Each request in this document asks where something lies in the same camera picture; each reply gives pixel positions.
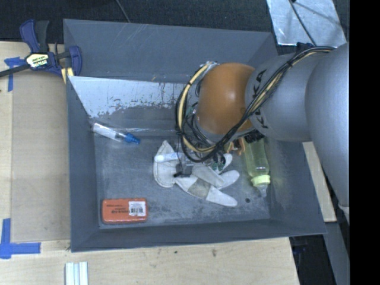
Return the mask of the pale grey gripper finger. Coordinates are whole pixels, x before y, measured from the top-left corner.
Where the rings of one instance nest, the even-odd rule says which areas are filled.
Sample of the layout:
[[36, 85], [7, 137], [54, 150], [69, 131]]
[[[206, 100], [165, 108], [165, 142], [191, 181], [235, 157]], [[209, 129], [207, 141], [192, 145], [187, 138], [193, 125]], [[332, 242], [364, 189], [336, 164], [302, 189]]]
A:
[[154, 157], [154, 161], [156, 163], [164, 163], [169, 162], [173, 160], [177, 160], [179, 158], [177, 153], [165, 153], [165, 154], [158, 154]]

